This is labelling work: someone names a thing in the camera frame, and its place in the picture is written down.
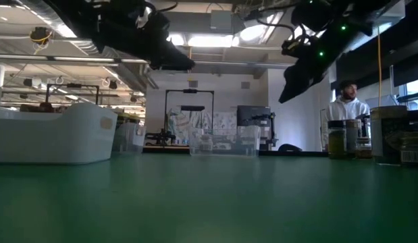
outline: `ceiling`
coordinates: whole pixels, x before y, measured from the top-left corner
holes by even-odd
[[[237,0],[217,0],[216,3],[210,3],[208,1],[180,1],[174,12],[192,12],[192,13],[207,13],[211,10],[224,8],[226,10],[237,11],[237,9],[243,9],[249,6],[248,1]],[[159,8],[169,7],[174,4],[171,1],[154,1],[155,6]],[[290,19],[290,11],[286,11],[280,20],[281,23],[288,24]],[[43,26],[49,28],[42,19],[42,16],[38,16],[36,12],[24,9],[23,7],[0,7],[0,54],[18,54],[18,55],[34,55],[38,47],[34,45],[28,38],[29,33],[37,26]],[[217,61],[216,65],[197,65],[192,72],[193,73],[212,73],[212,74],[260,74],[261,68],[249,68],[246,66],[229,66],[223,65],[223,61],[230,62],[276,62],[276,63],[294,63],[295,59],[291,57],[284,57],[280,55],[280,45],[283,40],[290,36],[290,32],[287,29],[276,28],[269,40],[264,45],[242,45],[241,47],[230,48],[212,48],[212,47],[193,47],[180,48],[185,53],[190,53],[192,59],[196,61]],[[52,39],[60,38],[61,36],[55,32]],[[53,40],[50,41],[47,48],[38,50],[36,55],[46,56],[64,56],[64,57],[87,57],[87,54],[82,49],[77,48],[71,42]],[[56,63],[56,62],[31,62],[26,63],[24,61],[1,61],[6,69],[5,73],[5,96],[3,101],[14,102],[26,102],[26,103],[39,103],[45,100],[45,95],[40,94],[45,92],[39,87],[27,87],[23,85],[25,78],[39,77],[43,82],[55,83],[58,77],[62,77],[64,83],[80,83],[99,85],[101,87],[100,103],[104,105],[136,105],[144,106],[144,97],[139,97],[136,103],[130,102],[130,94],[138,94],[138,91],[145,92],[137,86],[132,86],[130,83],[136,82],[138,73],[135,72],[138,68],[134,68],[130,65],[138,64],[128,63],[128,70],[130,74],[134,76],[122,77],[122,73],[117,75],[114,71],[114,67],[106,69],[100,64],[94,66],[79,66],[70,63]],[[117,90],[109,90],[105,87],[107,84],[105,79],[117,81]],[[61,88],[68,93],[80,93],[85,100],[94,102],[95,96],[91,95],[91,91],[87,89],[83,90],[68,90],[66,87]],[[28,99],[21,99],[19,92],[27,92]],[[63,95],[51,96],[50,102],[54,103],[69,103],[71,100],[66,99]]]

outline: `window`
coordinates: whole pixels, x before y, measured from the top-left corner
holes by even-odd
[[[418,80],[414,82],[409,82],[405,84],[406,95],[413,95],[418,93]],[[414,111],[418,110],[418,99],[414,101],[409,101],[407,106],[409,110]]]

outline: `white wall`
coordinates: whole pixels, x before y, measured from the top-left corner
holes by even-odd
[[[282,144],[293,144],[304,151],[321,151],[320,110],[330,102],[328,78],[312,86],[305,93],[284,104],[278,99],[285,86],[283,70],[268,70],[269,106],[275,112],[277,150]]]
[[[267,105],[267,88],[252,75],[224,74],[152,74],[159,90],[147,91],[146,126],[148,132],[158,132],[163,128],[165,109],[165,90],[183,90],[188,87],[188,79],[198,80],[198,90],[215,91],[215,111],[235,111],[238,105]],[[241,89],[241,82],[250,82],[249,90]],[[167,111],[178,105],[204,105],[211,111],[211,94],[183,94],[171,92],[168,94]]]
[[[382,96],[384,95],[390,95],[390,79],[383,80],[382,82]],[[378,97],[378,90],[379,90],[380,84],[377,82],[375,84],[371,84],[369,86],[366,86],[364,88],[361,88],[357,91],[357,98],[365,102],[367,99],[376,98]],[[392,95],[399,95],[399,88],[393,88]]]

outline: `ceiling duct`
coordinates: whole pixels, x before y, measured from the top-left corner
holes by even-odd
[[[42,0],[16,0],[30,11],[37,14],[37,16],[48,24],[51,29],[66,38],[76,38],[77,36],[66,26],[63,20],[57,15],[57,13]],[[117,52],[109,47],[105,47],[102,53],[98,52],[95,44],[92,41],[72,42],[72,44],[79,48],[83,53],[91,57],[105,57],[116,58],[119,57]],[[131,89],[136,89],[145,92],[146,84],[141,82],[141,79],[136,77],[138,73],[132,73],[124,64],[120,63],[118,67],[105,67],[110,71],[115,71],[118,76],[123,78],[123,82]]]

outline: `table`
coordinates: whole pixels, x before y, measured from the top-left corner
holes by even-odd
[[[418,242],[418,169],[150,154],[0,165],[0,242]]]

